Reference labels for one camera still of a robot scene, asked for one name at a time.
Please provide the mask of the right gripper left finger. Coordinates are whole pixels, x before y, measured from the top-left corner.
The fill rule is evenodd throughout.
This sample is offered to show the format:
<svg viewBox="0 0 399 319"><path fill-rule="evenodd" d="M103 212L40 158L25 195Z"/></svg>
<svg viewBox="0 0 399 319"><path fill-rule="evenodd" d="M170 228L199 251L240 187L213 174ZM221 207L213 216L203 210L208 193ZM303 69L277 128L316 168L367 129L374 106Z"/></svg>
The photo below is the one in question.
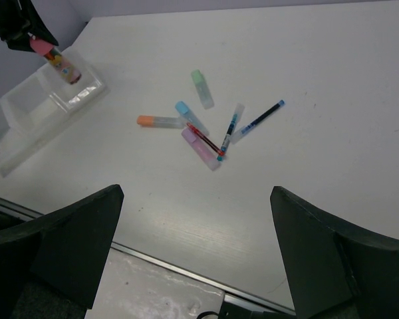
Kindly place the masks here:
<svg viewBox="0 0 399 319"><path fill-rule="evenodd" d="M31 221L0 216L0 318L84 318L123 200L110 185Z"/></svg>

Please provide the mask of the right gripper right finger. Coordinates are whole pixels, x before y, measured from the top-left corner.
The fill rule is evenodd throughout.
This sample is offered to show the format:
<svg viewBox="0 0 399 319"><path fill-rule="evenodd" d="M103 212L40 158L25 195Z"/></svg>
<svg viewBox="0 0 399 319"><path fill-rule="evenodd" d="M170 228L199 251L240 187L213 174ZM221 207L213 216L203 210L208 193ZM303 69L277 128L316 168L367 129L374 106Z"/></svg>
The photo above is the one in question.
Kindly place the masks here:
<svg viewBox="0 0 399 319"><path fill-rule="evenodd" d="M399 318L399 240L359 227L284 187L270 196L298 318Z"/></svg>

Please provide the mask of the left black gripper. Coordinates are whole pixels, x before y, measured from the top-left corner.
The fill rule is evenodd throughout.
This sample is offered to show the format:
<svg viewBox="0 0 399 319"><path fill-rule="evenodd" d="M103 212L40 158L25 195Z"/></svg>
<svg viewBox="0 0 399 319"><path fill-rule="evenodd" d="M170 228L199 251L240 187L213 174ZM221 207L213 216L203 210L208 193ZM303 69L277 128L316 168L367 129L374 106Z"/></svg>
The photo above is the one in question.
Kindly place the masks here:
<svg viewBox="0 0 399 319"><path fill-rule="evenodd" d="M30 35L59 45L31 1L0 0L0 39L11 50L33 52Z"/></svg>

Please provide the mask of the pink cap glue stick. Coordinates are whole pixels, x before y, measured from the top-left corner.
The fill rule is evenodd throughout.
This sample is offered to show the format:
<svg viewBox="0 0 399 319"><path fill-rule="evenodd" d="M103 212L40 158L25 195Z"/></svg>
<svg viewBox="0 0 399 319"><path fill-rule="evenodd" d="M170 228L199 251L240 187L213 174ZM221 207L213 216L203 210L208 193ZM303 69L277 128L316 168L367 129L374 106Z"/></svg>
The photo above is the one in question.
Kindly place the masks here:
<svg viewBox="0 0 399 319"><path fill-rule="evenodd" d="M46 59L65 82L75 84L81 79L81 71L54 45L35 36L29 39L29 44L35 53Z"/></svg>

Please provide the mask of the orange cap highlighter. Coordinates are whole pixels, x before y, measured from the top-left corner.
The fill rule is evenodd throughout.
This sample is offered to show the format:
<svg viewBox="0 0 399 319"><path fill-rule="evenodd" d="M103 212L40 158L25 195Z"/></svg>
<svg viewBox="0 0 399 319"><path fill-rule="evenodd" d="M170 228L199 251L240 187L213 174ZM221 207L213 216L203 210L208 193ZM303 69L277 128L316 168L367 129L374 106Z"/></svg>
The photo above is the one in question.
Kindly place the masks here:
<svg viewBox="0 0 399 319"><path fill-rule="evenodd" d="M161 116L139 116L137 124L147 128L183 129L184 123L179 118Z"/></svg>

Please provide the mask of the purple cap highlighter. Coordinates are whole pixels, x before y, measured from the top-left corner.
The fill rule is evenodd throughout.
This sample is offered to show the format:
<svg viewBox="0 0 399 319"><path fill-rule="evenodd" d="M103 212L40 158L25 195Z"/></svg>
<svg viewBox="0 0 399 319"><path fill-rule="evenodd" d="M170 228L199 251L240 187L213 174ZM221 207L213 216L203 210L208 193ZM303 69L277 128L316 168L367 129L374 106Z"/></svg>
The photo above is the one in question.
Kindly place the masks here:
<svg viewBox="0 0 399 319"><path fill-rule="evenodd" d="M182 136L210 170L215 171L220 166L217 156L189 128L182 131Z"/></svg>

